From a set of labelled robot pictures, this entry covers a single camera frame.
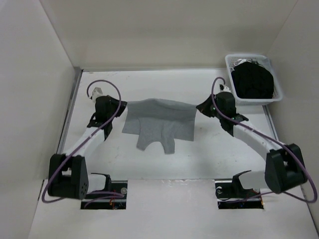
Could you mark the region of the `grey tank top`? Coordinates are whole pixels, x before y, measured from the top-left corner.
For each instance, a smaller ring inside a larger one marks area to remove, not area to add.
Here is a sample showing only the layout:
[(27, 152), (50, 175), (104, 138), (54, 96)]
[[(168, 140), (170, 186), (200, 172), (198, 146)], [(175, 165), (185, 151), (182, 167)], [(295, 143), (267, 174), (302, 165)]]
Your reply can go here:
[(127, 107), (122, 132), (139, 136), (139, 150), (160, 142), (165, 154), (174, 154), (176, 139), (194, 141), (195, 105), (153, 98), (129, 102)]

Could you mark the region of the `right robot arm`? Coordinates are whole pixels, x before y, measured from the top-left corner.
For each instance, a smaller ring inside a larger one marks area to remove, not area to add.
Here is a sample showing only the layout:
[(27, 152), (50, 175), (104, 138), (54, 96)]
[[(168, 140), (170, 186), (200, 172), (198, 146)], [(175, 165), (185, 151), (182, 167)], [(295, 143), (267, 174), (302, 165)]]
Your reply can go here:
[(230, 92), (210, 95), (196, 109), (209, 118), (217, 118), (224, 131), (247, 144), (265, 161), (264, 171), (231, 184), (235, 196), (243, 197), (251, 188), (268, 188), (281, 194), (308, 182), (301, 149), (296, 144), (286, 145), (258, 131), (246, 116), (237, 112)]

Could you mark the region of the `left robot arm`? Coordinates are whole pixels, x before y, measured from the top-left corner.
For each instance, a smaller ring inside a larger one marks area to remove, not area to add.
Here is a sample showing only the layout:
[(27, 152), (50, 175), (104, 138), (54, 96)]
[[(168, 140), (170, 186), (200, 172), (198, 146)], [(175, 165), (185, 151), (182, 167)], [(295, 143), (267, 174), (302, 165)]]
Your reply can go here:
[(113, 129), (113, 119), (121, 116), (126, 106), (127, 102), (110, 96), (95, 99), (95, 112), (80, 139), (62, 154), (51, 156), (46, 186), (49, 196), (82, 200), (93, 192), (103, 199), (111, 195), (110, 176), (88, 173), (87, 162), (108, 138)]

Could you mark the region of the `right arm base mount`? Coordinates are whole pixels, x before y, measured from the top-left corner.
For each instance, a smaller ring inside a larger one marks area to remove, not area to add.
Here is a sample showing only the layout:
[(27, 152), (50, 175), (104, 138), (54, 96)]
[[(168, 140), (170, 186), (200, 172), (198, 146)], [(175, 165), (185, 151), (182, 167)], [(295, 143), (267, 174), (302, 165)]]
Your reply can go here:
[(244, 189), (239, 177), (249, 171), (235, 174), (232, 178), (215, 180), (215, 196), (220, 210), (263, 209), (260, 190)]

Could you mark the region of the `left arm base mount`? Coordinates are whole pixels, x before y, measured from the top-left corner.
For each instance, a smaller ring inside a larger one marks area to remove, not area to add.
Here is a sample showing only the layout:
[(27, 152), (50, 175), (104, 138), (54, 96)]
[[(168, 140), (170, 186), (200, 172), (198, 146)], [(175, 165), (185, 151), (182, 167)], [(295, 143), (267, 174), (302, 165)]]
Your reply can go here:
[(112, 181), (111, 187), (86, 195), (81, 201), (81, 210), (125, 210), (128, 181)]

